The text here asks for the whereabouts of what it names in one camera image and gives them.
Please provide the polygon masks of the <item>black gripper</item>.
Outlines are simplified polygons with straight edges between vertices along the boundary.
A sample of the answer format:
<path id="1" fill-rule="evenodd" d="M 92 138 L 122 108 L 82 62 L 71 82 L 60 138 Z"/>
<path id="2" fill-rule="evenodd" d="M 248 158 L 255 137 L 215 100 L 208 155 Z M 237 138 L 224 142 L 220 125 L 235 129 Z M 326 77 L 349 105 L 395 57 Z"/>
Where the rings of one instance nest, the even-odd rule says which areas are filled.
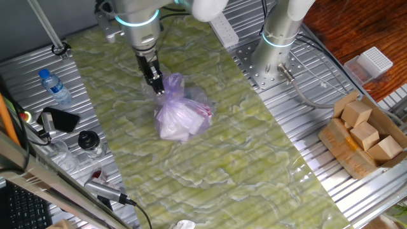
<path id="1" fill-rule="evenodd" d="M 158 57 L 156 56 L 156 45 L 133 46 L 132 49 L 146 83 L 156 94 L 164 94 L 163 74 L 160 71 Z"/>

